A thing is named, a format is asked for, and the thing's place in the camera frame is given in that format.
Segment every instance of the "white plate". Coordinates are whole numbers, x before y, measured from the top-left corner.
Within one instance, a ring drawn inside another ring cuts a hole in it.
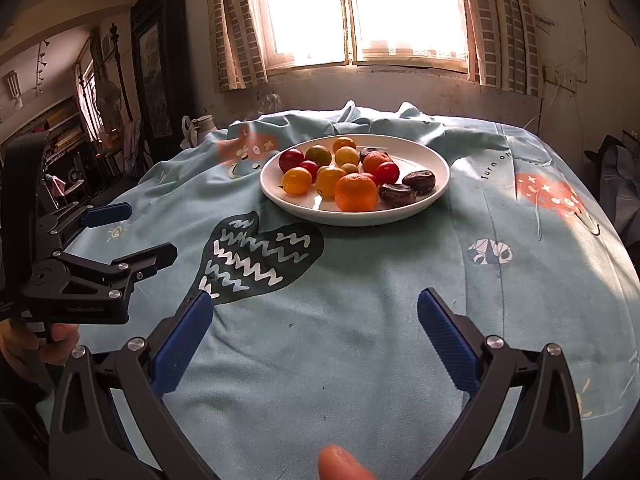
[[[314,188],[301,196],[286,194],[280,184],[282,182],[282,170],[278,165],[280,155],[271,157],[260,172],[260,187],[267,197],[275,204],[295,216],[317,222],[319,224],[340,225],[340,226],[367,226],[380,225],[396,222],[409,216],[419,213],[430,206],[440,197],[449,185],[449,166],[446,161],[431,148],[427,148],[411,140],[399,139],[398,137],[353,134],[349,136],[358,146],[358,150],[373,146],[381,148],[387,152],[393,161],[400,168],[400,178],[418,170],[431,170],[436,177],[436,186],[433,191],[410,205],[402,207],[388,208],[378,200],[376,209],[366,213],[345,213],[340,211],[333,200],[323,200]],[[320,139],[308,140],[292,148],[297,148],[305,153],[311,146],[320,144],[331,151],[335,137],[321,137]]]

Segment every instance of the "electrical outlet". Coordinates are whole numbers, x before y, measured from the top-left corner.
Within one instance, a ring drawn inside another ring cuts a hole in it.
[[[548,67],[545,67],[544,72],[545,81],[553,83],[554,85],[560,85],[562,88],[566,88],[571,92],[578,91],[578,76],[575,72],[562,68],[549,69]]]

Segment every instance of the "blue rubber pad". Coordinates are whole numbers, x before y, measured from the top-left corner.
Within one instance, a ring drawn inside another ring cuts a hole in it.
[[[158,399],[178,387],[212,320],[211,296],[201,292],[151,363],[151,389]]]
[[[418,296],[418,320],[456,388],[473,396],[480,387],[478,358],[427,289]]]
[[[113,224],[127,220],[133,213],[133,209],[127,202],[109,204],[102,207],[88,209],[82,217],[84,227],[98,227],[99,225]]]

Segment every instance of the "red tomato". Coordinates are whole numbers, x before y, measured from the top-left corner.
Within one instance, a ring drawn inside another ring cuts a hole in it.
[[[376,168],[376,173],[374,173],[374,180],[379,186],[395,184],[399,177],[400,168],[394,162],[383,162]]]
[[[363,174],[364,176],[368,176],[371,180],[373,180],[373,182],[375,182],[375,181],[376,181],[376,178],[375,178],[372,174],[370,174],[370,173],[366,173],[366,172],[365,172],[365,173],[362,173],[362,174]]]
[[[297,168],[305,168],[309,173],[311,173],[311,177],[313,178],[313,182],[316,181],[316,173],[318,172],[318,165],[312,160],[303,160],[300,164],[297,165]]]
[[[287,173],[291,168],[296,168],[305,160],[305,154],[296,148],[289,148],[282,152],[278,158],[278,166],[282,173]]]

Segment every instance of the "metal screw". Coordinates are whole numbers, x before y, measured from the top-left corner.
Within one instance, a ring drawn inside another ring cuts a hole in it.
[[[127,341],[127,348],[132,352],[135,352],[136,350],[140,350],[141,348],[144,348],[145,344],[146,344],[146,341],[144,340],[144,338],[134,337],[132,339],[129,339],[129,341]]]
[[[86,353],[86,348],[82,345],[78,345],[71,351],[71,356],[78,359],[82,357],[85,353]]]
[[[490,348],[498,350],[504,346],[504,339],[497,335],[491,335],[486,339],[486,343]]]
[[[549,343],[546,346],[546,351],[553,356],[559,356],[562,353],[562,349],[556,343]]]

